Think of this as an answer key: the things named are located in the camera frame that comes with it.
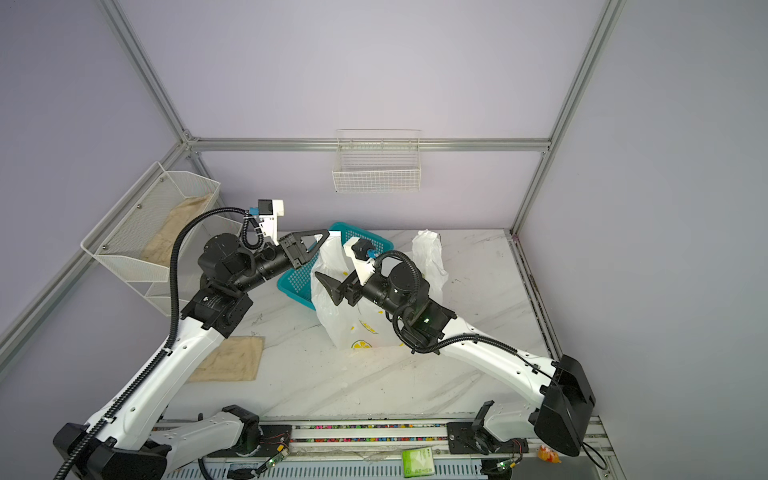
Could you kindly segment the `white plastic bag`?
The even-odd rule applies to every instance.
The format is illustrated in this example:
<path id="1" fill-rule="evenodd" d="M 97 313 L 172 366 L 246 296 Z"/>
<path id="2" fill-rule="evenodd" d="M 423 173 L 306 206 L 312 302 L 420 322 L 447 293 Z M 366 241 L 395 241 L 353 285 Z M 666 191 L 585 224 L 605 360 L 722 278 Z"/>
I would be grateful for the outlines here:
<path id="1" fill-rule="evenodd" d="M 394 247 L 386 239 L 376 239 L 361 228 L 338 222 L 330 228 L 329 239 L 321 247 L 310 272 L 322 272 L 343 281 L 354 272 L 351 259 L 343 245 L 352 237 L 369 238 L 377 252 Z M 443 287 L 449 275 L 444 269 L 440 235 L 421 230 L 402 252 L 411 258 L 429 283 L 429 296 L 441 303 Z M 360 300 L 355 306 L 340 303 L 335 306 L 320 282 L 313 275 L 310 281 L 311 300 L 317 317 L 334 345 L 341 350 L 360 348 L 396 347 L 402 343 L 392 330 L 383 310 L 368 300 Z"/>

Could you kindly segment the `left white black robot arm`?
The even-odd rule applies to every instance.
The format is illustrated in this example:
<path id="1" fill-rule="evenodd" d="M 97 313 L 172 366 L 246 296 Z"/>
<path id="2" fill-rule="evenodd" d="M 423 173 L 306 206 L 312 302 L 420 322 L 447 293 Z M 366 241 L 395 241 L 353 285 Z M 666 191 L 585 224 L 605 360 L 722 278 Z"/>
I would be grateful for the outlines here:
<path id="1" fill-rule="evenodd" d="M 173 307 L 165 342 L 86 423 L 67 423 L 55 435 L 53 445 L 63 458 L 56 478 L 160 479 L 211 453 L 257 451 L 260 419 L 237 405 L 179 429 L 153 429 L 181 387 L 252 307 L 250 291 L 307 265 L 329 236 L 326 230 L 296 232 L 258 250 L 234 234 L 211 238 L 198 259 L 200 288 L 185 306 Z"/>

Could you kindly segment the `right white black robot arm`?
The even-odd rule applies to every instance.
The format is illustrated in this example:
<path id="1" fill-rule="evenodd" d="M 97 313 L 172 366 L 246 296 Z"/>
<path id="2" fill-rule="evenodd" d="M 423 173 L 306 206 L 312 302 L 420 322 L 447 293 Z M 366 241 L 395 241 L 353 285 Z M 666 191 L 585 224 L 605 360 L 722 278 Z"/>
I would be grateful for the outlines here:
<path id="1" fill-rule="evenodd" d="M 576 457 L 585 448 L 596 398 L 577 359 L 536 356 L 482 333 L 430 298 L 428 281 L 411 261 L 397 263 L 388 274 L 375 268 L 367 280 L 357 273 L 344 280 L 321 272 L 315 277 L 335 305 L 376 305 L 412 353 L 460 360 L 523 399 L 517 409 L 503 410 L 492 401 L 480 408 L 474 429 L 481 448 L 529 434 L 563 455 Z"/>

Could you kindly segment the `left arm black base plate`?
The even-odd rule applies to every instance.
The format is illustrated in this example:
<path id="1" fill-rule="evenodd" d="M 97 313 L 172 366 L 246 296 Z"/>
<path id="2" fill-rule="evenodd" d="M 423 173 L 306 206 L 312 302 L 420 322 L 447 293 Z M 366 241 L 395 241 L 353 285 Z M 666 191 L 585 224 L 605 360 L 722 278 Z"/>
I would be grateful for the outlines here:
<path id="1" fill-rule="evenodd" d="M 208 454 L 208 458 L 269 458 L 278 448 L 288 448 L 293 427 L 290 424 L 260 424 L 258 436 L 251 436 L 245 446 L 234 446 Z"/>

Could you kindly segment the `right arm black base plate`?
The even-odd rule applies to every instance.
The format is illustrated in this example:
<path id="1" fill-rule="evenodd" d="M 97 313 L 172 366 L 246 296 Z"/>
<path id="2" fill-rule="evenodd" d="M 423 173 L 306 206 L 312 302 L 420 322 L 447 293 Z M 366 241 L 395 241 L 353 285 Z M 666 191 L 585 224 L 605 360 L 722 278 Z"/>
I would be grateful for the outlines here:
<path id="1" fill-rule="evenodd" d="M 449 422 L 446 425 L 449 452 L 457 454 L 526 454 L 529 445 L 524 438 L 500 441 L 484 426 L 473 422 Z"/>

